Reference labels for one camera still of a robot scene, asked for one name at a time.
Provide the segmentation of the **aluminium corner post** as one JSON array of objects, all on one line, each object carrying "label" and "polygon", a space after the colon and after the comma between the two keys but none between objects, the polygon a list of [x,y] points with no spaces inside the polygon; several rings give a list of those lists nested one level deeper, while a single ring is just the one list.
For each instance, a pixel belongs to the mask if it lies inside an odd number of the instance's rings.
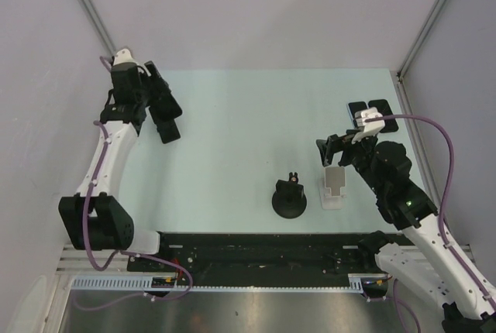
[{"label": "aluminium corner post", "polygon": [[426,16],[421,29],[416,35],[412,45],[408,49],[408,52],[401,62],[400,67],[396,71],[396,78],[399,82],[403,82],[405,75],[408,73],[411,65],[415,61],[422,47],[424,46],[426,40],[429,38],[429,34],[434,29],[436,23],[439,21],[443,10],[448,5],[449,0],[435,0],[428,15]]},{"label": "aluminium corner post", "polygon": [[86,15],[92,29],[94,30],[98,41],[103,46],[108,56],[114,55],[119,50],[129,49],[127,45],[117,46],[116,41],[112,38],[100,12],[98,11],[93,0],[77,0]]}]

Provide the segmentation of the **black round-base clamp stand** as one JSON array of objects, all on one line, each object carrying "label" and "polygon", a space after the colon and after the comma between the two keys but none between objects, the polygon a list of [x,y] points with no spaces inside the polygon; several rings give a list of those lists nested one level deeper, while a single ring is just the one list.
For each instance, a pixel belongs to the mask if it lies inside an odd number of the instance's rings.
[{"label": "black round-base clamp stand", "polygon": [[304,213],[307,197],[297,172],[290,172],[287,180],[277,181],[271,204],[275,213],[285,219],[296,219]]}]

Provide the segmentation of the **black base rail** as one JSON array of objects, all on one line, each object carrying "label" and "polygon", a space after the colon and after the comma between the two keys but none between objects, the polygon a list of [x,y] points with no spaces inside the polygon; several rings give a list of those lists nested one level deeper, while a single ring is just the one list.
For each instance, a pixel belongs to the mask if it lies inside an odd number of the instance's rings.
[{"label": "black base rail", "polygon": [[410,245],[384,234],[167,234],[157,257],[176,261],[197,287],[347,287],[348,276],[378,274],[375,255],[388,243]]}]

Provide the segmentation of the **right aluminium corner post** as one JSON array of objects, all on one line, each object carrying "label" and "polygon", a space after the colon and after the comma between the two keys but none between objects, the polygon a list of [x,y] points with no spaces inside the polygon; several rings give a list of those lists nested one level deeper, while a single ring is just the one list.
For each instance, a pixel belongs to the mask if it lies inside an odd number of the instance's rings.
[{"label": "right aluminium corner post", "polygon": [[434,29],[436,23],[439,21],[443,10],[448,5],[449,0],[435,0],[428,15],[426,16],[421,29],[416,35],[412,45],[408,49],[408,52],[401,62],[400,67],[396,71],[396,78],[399,82],[403,82],[405,75],[408,73],[411,65],[415,61],[422,47],[424,46],[426,40],[429,38],[429,34]]}]

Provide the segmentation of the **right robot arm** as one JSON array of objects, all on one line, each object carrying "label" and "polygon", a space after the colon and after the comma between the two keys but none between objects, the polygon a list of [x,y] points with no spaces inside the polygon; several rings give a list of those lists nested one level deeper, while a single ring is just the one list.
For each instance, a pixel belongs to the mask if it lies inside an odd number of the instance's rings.
[{"label": "right robot arm", "polygon": [[363,137],[357,130],[316,142],[322,165],[335,154],[339,166],[352,166],[377,199],[383,219],[400,231],[423,254],[425,268],[383,232],[369,234],[357,253],[359,266],[391,274],[419,299],[443,313],[445,332],[493,332],[495,287],[463,252],[448,229],[439,223],[440,211],[410,178],[412,162],[405,147]]}]

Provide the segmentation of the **left aluminium corner post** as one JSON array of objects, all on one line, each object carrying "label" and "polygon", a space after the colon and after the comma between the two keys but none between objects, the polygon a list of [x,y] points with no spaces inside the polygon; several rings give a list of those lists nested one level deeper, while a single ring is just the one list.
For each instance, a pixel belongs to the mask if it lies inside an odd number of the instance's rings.
[{"label": "left aluminium corner post", "polygon": [[92,29],[94,30],[98,41],[103,46],[108,56],[114,55],[119,50],[129,49],[127,45],[117,46],[116,41],[112,38],[100,12],[98,11],[93,0],[77,0],[86,15]]}]

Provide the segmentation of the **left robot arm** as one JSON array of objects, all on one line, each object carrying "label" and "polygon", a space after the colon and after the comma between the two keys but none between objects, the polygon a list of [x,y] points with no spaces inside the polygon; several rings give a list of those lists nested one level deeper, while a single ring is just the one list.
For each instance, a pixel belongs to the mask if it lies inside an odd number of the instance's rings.
[{"label": "left robot arm", "polygon": [[160,245],[158,232],[136,226],[119,202],[119,188],[146,118],[167,144],[181,136],[175,120],[182,109],[152,61],[114,59],[110,76],[112,87],[95,121],[94,156],[76,193],[62,197],[58,211],[75,249],[141,253],[148,266],[161,271],[170,265],[171,251]]}]

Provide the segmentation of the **black phone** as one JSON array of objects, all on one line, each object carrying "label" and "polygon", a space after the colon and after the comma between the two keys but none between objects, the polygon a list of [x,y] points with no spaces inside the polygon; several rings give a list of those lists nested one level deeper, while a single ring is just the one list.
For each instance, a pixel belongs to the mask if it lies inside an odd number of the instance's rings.
[{"label": "black phone", "polygon": [[163,91],[154,95],[149,102],[150,114],[156,125],[170,122],[182,116],[183,110],[171,91]]},{"label": "black phone", "polygon": [[[367,105],[370,108],[376,108],[377,111],[379,113],[381,113],[383,116],[393,115],[393,111],[391,110],[391,106],[389,105],[389,102],[386,99],[371,100],[371,101],[368,101]],[[393,133],[393,132],[397,132],[399,130],[398,123],[396,122],[395,119],[385,120],[384,123],[385,123],[385,126],[381,130],[382,134]]]}]

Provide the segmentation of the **white folding phone stand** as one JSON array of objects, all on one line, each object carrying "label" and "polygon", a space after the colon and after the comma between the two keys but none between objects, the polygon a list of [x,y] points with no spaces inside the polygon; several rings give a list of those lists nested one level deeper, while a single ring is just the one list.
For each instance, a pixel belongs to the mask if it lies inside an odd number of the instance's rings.
[{"label": "white folding phone stand", "polygon": [[346,199],[345,168],[341,166],[324,167],[319,193],[323,210],[343,209]]}]

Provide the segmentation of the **black folding phone stand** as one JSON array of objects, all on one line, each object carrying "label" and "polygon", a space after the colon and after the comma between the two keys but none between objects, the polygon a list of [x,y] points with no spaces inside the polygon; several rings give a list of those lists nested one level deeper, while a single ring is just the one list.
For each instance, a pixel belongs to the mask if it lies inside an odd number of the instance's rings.
[{"label": "black folding phone stand", "polygon": [[180,139],[181,134],[174,118],[169,120],[158,118],[154,121],[154,123],[163,144],[168,144]]}]

